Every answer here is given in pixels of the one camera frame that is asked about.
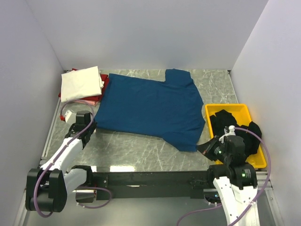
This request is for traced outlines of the blue t shirt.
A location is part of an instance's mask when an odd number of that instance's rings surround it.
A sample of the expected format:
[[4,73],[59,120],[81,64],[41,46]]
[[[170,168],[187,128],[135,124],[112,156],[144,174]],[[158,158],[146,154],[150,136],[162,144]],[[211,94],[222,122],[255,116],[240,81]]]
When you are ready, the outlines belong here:
[[205,120],[203,100],[188,71],[167,69],[165,81],[109,74],[95,116],[102,129],[160,137],[195,152]]

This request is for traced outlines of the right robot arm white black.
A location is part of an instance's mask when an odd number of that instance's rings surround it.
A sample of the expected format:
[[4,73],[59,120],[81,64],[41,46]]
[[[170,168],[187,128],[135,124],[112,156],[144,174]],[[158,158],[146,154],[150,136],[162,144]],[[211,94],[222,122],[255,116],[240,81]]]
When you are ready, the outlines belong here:
[[206,182],[215,188],[229,226],[260,225],[256,196],[258,182],[254,167],[246,162],[245,142],[235,135],[215,136],[197,150],[211,161]]

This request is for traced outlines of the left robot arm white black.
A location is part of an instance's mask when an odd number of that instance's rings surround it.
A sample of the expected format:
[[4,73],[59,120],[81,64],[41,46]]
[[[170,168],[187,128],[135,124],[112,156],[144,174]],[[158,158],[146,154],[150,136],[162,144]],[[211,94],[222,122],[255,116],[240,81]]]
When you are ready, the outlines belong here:
[[76,165],[66,172],[73,159],[85,148],[96,129],[97,123],[89,111],[78,111],[65,116],[72,125],[60,148],[42,166],[31,169],[27,174],[25,207],[28,211],[61,212],[68,194],[81,186],[89,189],[94,177],[90,166]]

